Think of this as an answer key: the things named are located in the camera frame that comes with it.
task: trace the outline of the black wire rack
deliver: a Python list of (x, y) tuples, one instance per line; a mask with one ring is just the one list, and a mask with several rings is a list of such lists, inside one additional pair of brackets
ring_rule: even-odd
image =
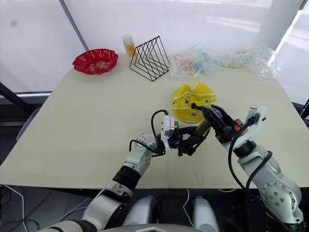
[(169, 59), (160, 36), (135, 47), (130, 69), (155, 81), (169, 71)]

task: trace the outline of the red plastic bowl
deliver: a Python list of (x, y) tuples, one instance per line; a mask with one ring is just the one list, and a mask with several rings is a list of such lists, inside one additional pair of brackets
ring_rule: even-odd
[(74, 69), (86, 74), (100, 75), (111, 70), (118, 55), (109, 49), (94, 49), (79, 55), (73, 62)]

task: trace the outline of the small bottle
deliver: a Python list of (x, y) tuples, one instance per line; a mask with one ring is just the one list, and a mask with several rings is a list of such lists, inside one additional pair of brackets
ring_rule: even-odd
[(125, 35), (124, 37), (122, 37), (122, 40), (126, 48), (126, 53), (129, 55), (129, 57), (136, 55), (136, 53), (134, 54), (135, 46), (133, 37), (131, 35)]

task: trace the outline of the clear plastic bag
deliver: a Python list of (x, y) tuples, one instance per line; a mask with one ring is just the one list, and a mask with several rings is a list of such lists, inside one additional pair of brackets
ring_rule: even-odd
[(210, 74), (220, 63), (204, 46), (195, 45), (188, 52), (169, 56), (172, 76), (191, 80), (200, 73)]
[(248, 51), (221, 56), (220, 63), (226, 68), (248, 68), (260, 79), (268, 79), (276, 78), (281, 70), (276, 56), (271, 48), (253, 44)]

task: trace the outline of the brown cylindrical object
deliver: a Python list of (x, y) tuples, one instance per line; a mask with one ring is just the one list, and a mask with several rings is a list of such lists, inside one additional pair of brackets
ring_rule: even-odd
[(192, 135), (202, 137), (208, 130), (211, 129), (211, 125), (208, 121), (204, 120), (198, 125)]

